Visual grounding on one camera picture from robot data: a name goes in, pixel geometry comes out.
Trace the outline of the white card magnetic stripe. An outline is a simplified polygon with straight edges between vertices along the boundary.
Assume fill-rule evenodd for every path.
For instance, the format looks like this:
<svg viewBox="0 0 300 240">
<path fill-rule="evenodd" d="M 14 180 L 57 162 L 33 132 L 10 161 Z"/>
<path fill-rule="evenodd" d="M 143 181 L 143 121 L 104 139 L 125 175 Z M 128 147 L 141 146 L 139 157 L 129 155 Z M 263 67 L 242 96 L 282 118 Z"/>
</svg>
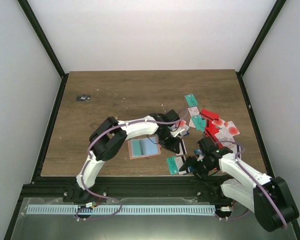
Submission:
<svg viewBox="0 0 300 240">
<path fill-rule="evenodd" d="M 178 156 L 175 159 L 175 163 L 176 163 L 176 166 L 177 166 L 177 169 L 178 169 L 178 173 L 180 175 L 186 175 L 186 174 L 189 174 L 189 173 L 193 172 L 193 169 L 190 165 L 191 159 L 192 158 L 190 156 Z"/>
</svg>

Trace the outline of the teal VIP card front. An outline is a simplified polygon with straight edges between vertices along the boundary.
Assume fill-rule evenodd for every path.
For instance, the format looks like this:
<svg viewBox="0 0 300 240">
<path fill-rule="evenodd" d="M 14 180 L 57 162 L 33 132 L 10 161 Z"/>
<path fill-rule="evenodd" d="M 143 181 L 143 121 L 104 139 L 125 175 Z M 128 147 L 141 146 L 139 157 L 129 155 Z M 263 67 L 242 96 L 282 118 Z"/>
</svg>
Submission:
<svg viewBox="0 0 300 240">
<path fill-rule="evenodd" d="M 182 162 L 182 158 L 181 157 L 168 157 L 166 159 L 167 162 L 167 166 L 169 169 L 169 173 L 171 175 L 177 175 L 179 174 L 179 168 L 182 166 L 183 162 Z"/>
</svg>

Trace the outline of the pink leather card holder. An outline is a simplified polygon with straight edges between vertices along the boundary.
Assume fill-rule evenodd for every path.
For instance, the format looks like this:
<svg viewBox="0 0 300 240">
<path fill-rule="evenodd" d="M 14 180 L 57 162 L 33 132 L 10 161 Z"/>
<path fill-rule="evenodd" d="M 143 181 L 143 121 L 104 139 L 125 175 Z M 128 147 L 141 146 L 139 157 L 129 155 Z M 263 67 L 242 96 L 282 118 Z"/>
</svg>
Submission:
<svg viewBox="0 0 300 240">
<path fill-rule="evenodd" d="M 140 159 L 153 157 L 161 154 L 158 138 L 147 136 L 145 138 L 134 138 L 127 141 L 129 158 Z"/>
</svg>

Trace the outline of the teal VIP card small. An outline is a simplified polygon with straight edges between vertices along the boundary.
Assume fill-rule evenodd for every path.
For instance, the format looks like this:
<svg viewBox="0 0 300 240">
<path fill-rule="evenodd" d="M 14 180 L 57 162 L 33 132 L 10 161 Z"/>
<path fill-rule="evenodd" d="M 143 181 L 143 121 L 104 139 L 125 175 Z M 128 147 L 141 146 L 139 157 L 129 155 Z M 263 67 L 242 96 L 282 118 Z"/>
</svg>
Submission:
<svg viewBox="0 0 300 240">
<path fill-rule="evenodd" d="M 143 139 L 132 139 L 130 141 L 130 151 L 133 158 L 145 155 L 145 141 Z"/>
</svg>

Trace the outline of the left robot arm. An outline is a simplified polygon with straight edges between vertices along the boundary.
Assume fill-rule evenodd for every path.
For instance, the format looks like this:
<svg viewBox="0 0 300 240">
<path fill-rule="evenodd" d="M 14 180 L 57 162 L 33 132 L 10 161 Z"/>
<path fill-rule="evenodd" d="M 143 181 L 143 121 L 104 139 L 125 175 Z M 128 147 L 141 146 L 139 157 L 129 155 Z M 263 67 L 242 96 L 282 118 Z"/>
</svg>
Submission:
<svg viewBox="0 0 300 240">
<path fill-rule="evenodd" d="M 74 195 L 87 202 L 92 196 L 91 187 L 104 163 L 114 158 L 123 143 L 136 137 L 155 135 L 159 145 L 173 153 L 180 153 L 180 130 L 172 130 L 183 118 L 173 109 L 168 113 L 151 113 L 143 118 L 120 121 L 108 117 L 89 137 L 86 161 L 76 176 Z"/>
</svg>

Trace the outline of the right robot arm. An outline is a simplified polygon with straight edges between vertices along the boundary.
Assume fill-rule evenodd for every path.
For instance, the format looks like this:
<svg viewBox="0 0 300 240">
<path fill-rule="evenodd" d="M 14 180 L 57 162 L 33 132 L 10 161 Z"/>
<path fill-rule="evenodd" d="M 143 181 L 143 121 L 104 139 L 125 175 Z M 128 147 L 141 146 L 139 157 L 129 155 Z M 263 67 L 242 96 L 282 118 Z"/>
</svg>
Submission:
<svg viewBox="0 0 300 240">
<path fill-rule="evenodd" d="M 230 198 L 252 213 L 258 223 L 268 232 L 286 228 L 296 220 L 299 210 L 287 182 L 281 177 L 271 177 L 245 163 L 239 152 L 223 146 L 222 141 L 204 137 L 198 141 L 202 158 L 189 156 L 179 168 L 192 168 L 199 178 L 208 177 L 209 171 L 217 169 L 230 178 L 212 188 L 213 198 L 219 202 Z"/>
</svg>

